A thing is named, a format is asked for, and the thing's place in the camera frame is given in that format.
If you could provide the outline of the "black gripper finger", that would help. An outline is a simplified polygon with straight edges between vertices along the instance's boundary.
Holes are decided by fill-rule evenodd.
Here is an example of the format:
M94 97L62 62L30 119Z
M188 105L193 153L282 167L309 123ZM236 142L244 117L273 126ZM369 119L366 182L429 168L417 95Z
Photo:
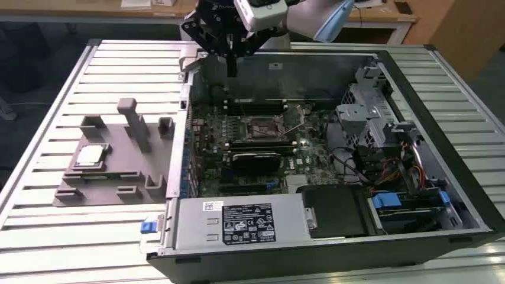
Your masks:
M232 78L232 50L228 43L228 33L212 31L197 16L196 11L185 17L181 28L209 55L216 55L224 59L226 75Z
M246 31L234 33L232 37L232 77L237 76L237 59L252 56L268 39L277 33L278 28L270 27L250 35Z

